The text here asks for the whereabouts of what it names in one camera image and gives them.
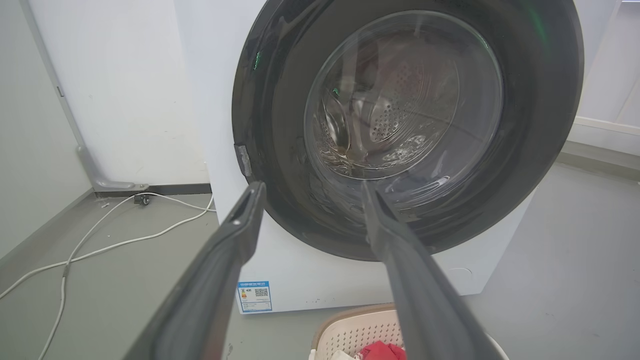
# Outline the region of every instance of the washing machine drum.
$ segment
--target washing machine drum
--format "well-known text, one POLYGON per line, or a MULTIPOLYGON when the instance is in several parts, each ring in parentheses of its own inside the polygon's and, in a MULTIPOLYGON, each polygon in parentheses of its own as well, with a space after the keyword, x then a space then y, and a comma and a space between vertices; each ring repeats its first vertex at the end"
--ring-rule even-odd
POLYGON ((375 182, 432 252, 501 220, 545 175, 582 88, 561 0, 268 1, 233 96, 240 169, 301 241, 375 260, 375 182))

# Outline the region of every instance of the white cable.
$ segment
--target white cable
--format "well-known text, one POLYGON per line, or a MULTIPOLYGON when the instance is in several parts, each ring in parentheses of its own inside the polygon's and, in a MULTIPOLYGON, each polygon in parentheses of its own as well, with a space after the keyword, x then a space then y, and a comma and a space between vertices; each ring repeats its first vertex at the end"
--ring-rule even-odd
MULTIPOLYGON (((117 248, 117 247, 121 247, 122 245, 127 245, 127 244, 130 244, 130 243, 134 243, 134 242, 136 242, 136 241, 141 241, 141 240, 147 240, 147 239, 155 238, 155 237, 157 237, 157 236, 160 236, 160 235, 162 235, 162 234, 166 233, 166 232, 167 232, 167 231, 169 231, 169 230, 172 230, 173 228, 175 228, 175 227, 177 227, 177 226, 179 226, 179 225, 182 225, 182 224, 184 224, 184 223, 186 223, 186 222, 189 222, 189 221, 192 221, 192 220, 195 220, 195 219, 197 219, 197 218, 201 217, 202 215, 204 215, 204 214, 206 213, 206 211, 211 211, 211 212, 214 212, 214 213, 216 212, 216 210, 215 210, 215 209, 199 208, 198 206, 194 206, 194 205, 191 205, 191 204, 187 204, 186 202, 182 202, 182 201, 180 201, 180 200, 173 199, 173 198, 171 198, 171 197, 166 197, 166 196, 164 196, 164 195, 159 195, 159 194, 154 194, 154 195, 157 195, 157 196, 160 196, 160 197, 164 197, 165 199, 169 199, 169 200, 172 200, 172 201, 179 202, 179 203, 184 204, 184 205, 187 205, 187 206, 189 206, 189 207, 191 207, 191 208, 205 210, 205 212, 203 212, 203 213, 201 213, 201 214, 199 214, 199 215, 196 215, 196 216, 194 216, 194 217, 191 217, 191 218, 185 219, 185 220, 183 220, 183 221, 181 221, 181 222, 178 222, 177 224, 174 224, 174 225, 172 225, 172 226, 168 227, 167 229, 165 229, 165 230, 161 231, 160 233, 157 233, 157 234, 154 234, 154 235, 149 235, 149 236, 144 236, 144 237, 142 237, 142 238, 137 238, 137 239, 132 239, 132 240, 123 241, 123 242, 121 242, 121 243, 117 243, 117 244, 114 244, 114 245, 111 245, 111 246, 108 246, 108 247, 105 247, 105 248, 102 248, 102 249, 99 249, 99 250, 96 250, 96 251, 90 252, 90 253, 88 253, 88 254, 85 254, 85 255, 79 256, 79 257, 77 257, 77 258, 71 259, 71 262, 72 262, 72 263, 74 263, 74 262, 79 261, 79 260, 83 260, 83 259, 86 259, 86 258, 90 258, 90 257, 95 256, 95 255, 97 255, 97 254, 102 254, 102 253, 103 253, 103 252, 105 252, 105 251, 109 251, 109 250, 111 250, 111 249, 115 249, 115 248, 117 248)), ((211 204, 212 204, 212 200, 213 200, 213 197, 212 197, 212 198, 211 198, 211 200, 209 201, 209 205, 207 205, 207 207, 211 206, 211 204)), ((98 221, 98 223, 97 223, 97 224, 99 224, 99 223, 104 219, 104 217, 102 217, 102 219, 100 219, 100 220, 98 221)), ((32 270, 32 271, 30 271, 30 272, 28 272, 28 273, 24 274, 20 279, 18 279, 18 281, 16 281, 16 282, 15 282, 13 285, 11 285, 7 290, 5 290, 2 294, 0 294, 0 300, 1 300, 3 297, 5 297, 7 294, 9 294, 13 289, 15 289, 16 287, 18 287, 18 285, 22 284, 26 279, 29 279, 30 277, 34 276, 35 274, 39 274, 40 272, 43 272, 43 271, 45 271, 45 270, 53 269, 53 268, 56 268, 56 267, 58 267, 58 266, 62 266, 62 265, 66 265, 66 264, 67 264, 67 262, 66 262, 66 261, 60 261, 59 263, 55 263, 55 264, 51 264, 51 265, 47 265, 47 266, 43 266, 42 268, 37 268, 37 269, 35 269, 35 270, 32 270)))
POLYGON ((120 202, 119 204, 117 204, 116 206, 114 206, 111 210, 109 210, 100 220, 98 220, 97 223, 95 223, 94 226, 92 226, 92 228, 87 232, 87 234, 85 236, 83 236, 82 240, 80 240, 80 242, 78 243, 78 245, 76 245, 76 247, 74 248, 74 250, 71 252, 71 255, 69 256, 69 258, 66 261, 62 261, 60 263, 55 263, 55 264, 51 264, 51 265, 47 265, 47 266, 43 266, 42 268, 37 268, 35 270, 32 270, 28 273, 26 273, 25 275, 23 275, 18 281, 16 281, 13 285, 11 285, 7 290, 5 290, 2 294, 0 294, 0 299, 2 299, 3 297, 5 297, 7 294, 9 294, 9 292, 11 292, 13 289, 15 289, 18 285, 20 285, 21 283, 23 283, 26 279, 29 279, 31 276, 43 272, 45 270, 57 267, 57 266, 61 266, 61 265, 65 265, 65 270, 63 272, 62 275, 62 285, 61 285, 61 298, 60 298, 60 310, 58 311, 58 317, 56 318, 56 322, 53 325, 53 328, 51 329, 51 332, 49 333, 49 338, 47 339, 47 343, 45 344, 44 348, 42 349, 42 353, 40 354, 40 357, 38 358, 38 360, 42 360, 42 358, 44 357, 44 355, 47 353, 47 350, 49 349, 49 345, 51 344, 51 340, 53 339, 54 334, 56 333, 56 329, 58 328, 58 324, 60 324, 60 319, 62 317, 62 312, 64 310, 65 307, 65 285, 66 285, 66 280, 67 280, 67 275, 69 272, 69 266, 72 262, 75 261, 79 261, 82 259, 86 259, 86 258, 90 258, 92 256, 98 255, 98 254, 102 254, 103 252, 109 251, 111 249, 115 249, 117 247, 120 247, 122 245, 127 245, 129 243, 134 243, 136 241, 141 241, 141 240, 147 240, 147 239, 151 239, 151 238, 155 238, 158 237, 164 233, 167 233, 168 231, 174 229, 177 226, 180 226, 186 222, 195 220, 197 218, 200 218, 202 215, 206 214, 208 211, 211 212, 216 212, 215 209, 209 209, 211 207, 211 204, 213 203, 213 195, 211 195, 211 199, 209 200, 209 203, 207 205, 206 208, 200 208, 198 206, 194 206, 191 204, 187 204, 186 202, 177 200, 177 199, 173 199, 164 195, 160 195, 157 193, 150 193, 150 192, 145 192, 145 193, 139 193, 137 195, 155 195, 155 196, 159 196, 159 197, 164 197, 165 199, 169 199, 175 202, 179 202, 183 205, 189 206, 190 208, 195 208, 195 209, 201 209, 203 210, 200 214, 191 217, 191 218, 187 218, 184 219, 180 222, 177 222, 176 224, 171 225, 170 227, 166 228, 165 230, 157 233, 157 234, 153 234, 153 235, 148 235, 148 236, 143 236, 141 238, 136 238, 136 239, 131 239, 131 240, 127 240, 127 241, 123 241, 108 247, 104 247, 102 249, 90 252, 88 254, 85 254, 83 256, 79 256, 77 258, 73 258, 74 255, 76 254, 76 252, 80 249, 80 246, 82 246, 82 244, 86 241, 86 239, 89 237, 89 235, 91 234, 91 232, 112 212, 114 211, 117 207, 119 207, 120 205, 122 205, 123 203, 125 203, 127 200, 133 198, 135 195, 132 195, 126 199, 124 199, 122 202, 120 202))
POLYGON ((53 324, 53 330, 49 333, 49 338, 47 339, 47 343, 44 345, 40 356, 38 356, 38 360, 42 360, 44 358, 44 354, 47 353, 49 349, 49 345, 51 345, 51 340, 53 340, 53 334, 55 334, 56 329, 58 328, 58 324, 60 323, 60 318, 62 318, 62 311, 65 308, 65 283, 67 281, 67 277, 62 277, 62 285, 60 286, 60 310, 58 310, 58 317, 56 317, 56 322, 53 324))

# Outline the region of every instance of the front-load washing machine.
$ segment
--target front-load washing machine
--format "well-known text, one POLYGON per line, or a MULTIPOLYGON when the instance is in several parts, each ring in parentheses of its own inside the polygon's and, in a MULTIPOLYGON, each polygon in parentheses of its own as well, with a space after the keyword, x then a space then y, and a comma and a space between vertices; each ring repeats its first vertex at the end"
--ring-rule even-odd
POLYGON ((392 301, 365 239, 363 180, 459 294, 482 291, 577 110, 571 0, 190 0, 177 12, 218 215, 248 181, 267 185, 240 312, 392 301))

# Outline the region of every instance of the laundry basket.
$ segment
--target laundry basket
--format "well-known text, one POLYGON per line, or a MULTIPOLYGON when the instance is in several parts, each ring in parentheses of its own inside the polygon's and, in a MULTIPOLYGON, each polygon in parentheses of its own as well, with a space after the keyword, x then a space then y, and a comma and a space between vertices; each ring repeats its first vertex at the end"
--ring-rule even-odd
MULTIPOLYGON (((487 336, 498 353, 509 360, 500 345, 487 336)), ((353 357, 376 341, 404 347, 394 304, 358 307, 334 315, 320 326, 314 336, 309 360, 331 360, 338 350, 353 357)))

